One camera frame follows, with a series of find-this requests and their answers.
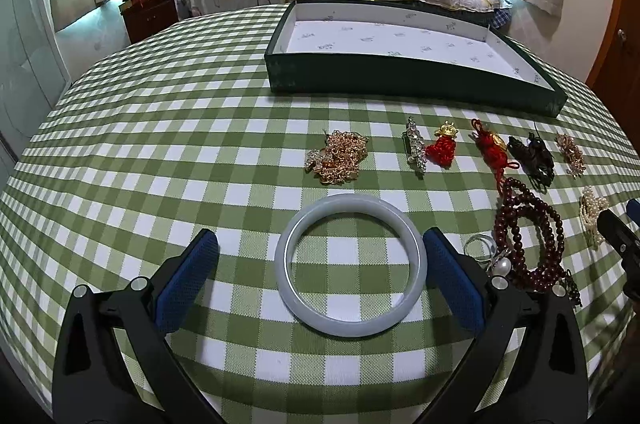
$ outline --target blue gripper pad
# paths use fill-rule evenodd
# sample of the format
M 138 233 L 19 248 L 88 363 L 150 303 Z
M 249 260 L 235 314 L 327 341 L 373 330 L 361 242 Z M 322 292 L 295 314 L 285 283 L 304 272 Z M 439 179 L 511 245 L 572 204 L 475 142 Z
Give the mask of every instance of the blue gripper pad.
M 218 265 L 220 250 L 212 231 L 197 236 L 187 251 L 156 300 L 156 327 L 165 334 L 180 328 L 209 273 Z
M 429 264 L 427 280 L 439 287 L 460 326 L 480 335 L 484 330 L 482 296 L 456 260 L 458 252 L 436 227 L 429 229 L 422 241 Z
M 640 226 L 640 202 L 631 199 L 626 203 L 626 216 Z

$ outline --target door frame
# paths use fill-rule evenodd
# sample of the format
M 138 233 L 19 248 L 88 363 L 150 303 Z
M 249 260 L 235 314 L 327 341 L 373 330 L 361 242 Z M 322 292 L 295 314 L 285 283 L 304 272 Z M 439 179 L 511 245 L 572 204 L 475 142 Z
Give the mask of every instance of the door frame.
M 611 44 L 613 43 L 616 35 L 616 27 L 618 26 L 618 19 L 620 18 L 620 7 L 622 7 L 622 0 L 613 0 L 609 23 L 607 24 L 607 29 L 604 32 L 604 38 L 602 39 L 600 50 L 593 62 L 593 67 L 591 68 L 591 72 L 589 72 L 589 77 L 586 81 L 586 84 L 590 89 L 593 89 L 593 86 L 600 75 L 600 71 L 602 70 L 602 66 L 604 65 L 604 61 L 607 58 L 607 54 L 609 53 L 609 49 L 611 48 Z

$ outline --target open box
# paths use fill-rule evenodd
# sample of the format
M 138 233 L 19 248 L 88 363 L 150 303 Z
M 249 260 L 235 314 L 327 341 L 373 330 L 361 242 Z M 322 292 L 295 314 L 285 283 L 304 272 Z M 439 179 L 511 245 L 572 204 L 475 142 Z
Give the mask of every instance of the open box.
M 495 30 L 389 3 L 295 0 L 264 58 L 273 92 L 455 100 L 553 117 L 567 99 Z

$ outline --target table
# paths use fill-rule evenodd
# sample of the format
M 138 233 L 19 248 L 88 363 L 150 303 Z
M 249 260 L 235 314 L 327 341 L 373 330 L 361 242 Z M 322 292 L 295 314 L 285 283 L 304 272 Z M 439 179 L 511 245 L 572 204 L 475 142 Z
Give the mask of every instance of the table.
M 440 292 L 425 289 L 405 321 L 383 334 L 327 338 L 294 321 L 281 302 L 274 247 L 297 210 L 336 192 L 379 196 L 420 231 L 438 226 L 459 251 L 471 235 L 488 234 L 497 192 L 470 136 L 474 117 L 504 139 L 537 128 L 554 155 L 557 176 L 544 198 L 564 220 L 562 264 L 580 288 L 577 320 L 596 390 L 630 307 L 620 261 L 607 244 L 589 247 L 578 199 L 592 185 L 622 214 L 640 195 L 638 154 L 606 108 L 546 64 L 569 96 L 555 120 L 409 98 L 274 97 L 262 55 L 284 9 L 194 18 L 100 61 L 25 150 L 0 198 L 0 328 L 44 398 L 73 287 L 120 289 L 150 276 L 210 227 L 222 252 L 215 280 L 169 340 L 230 424 L 355 423 L 358 413 L 362 422 L 409 422 L 470 343 Z M 409 115 L 427 140 L 444 121 L 455 122 L 461 133 L 450 170 L 432 165 L 418 179 L 409 168 L 401 140 Z M 323 146 L 324 130 L 370 137 L 357 181 L 325 187 L 302 170 L 305 151 Z M 556 132 L 583 150 L 582 178 L 567 173 Z M 537 240 L 530 226 L 522 235 L 532 265 Z M 366 217 L 317 225 L 295 261 L 297 287 L 334 317 L 382 313 L 408 272 L 398 240 Z M 126 337 L 118 339 L 152 402 Z M 516 332 L 484 404 L 499 394 L 521 339 Z M 343 417 L 323 421 L 322 414 Z

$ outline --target pearl pendant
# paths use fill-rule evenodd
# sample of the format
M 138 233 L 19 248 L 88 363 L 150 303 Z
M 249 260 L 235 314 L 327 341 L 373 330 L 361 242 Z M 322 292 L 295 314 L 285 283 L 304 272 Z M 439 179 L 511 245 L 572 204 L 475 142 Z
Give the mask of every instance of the pearl pendant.
M 507 276 L 511 272 L 511 261 L 509 258 L 500 258 L 492 269 L 491 273 L 494 276 Z

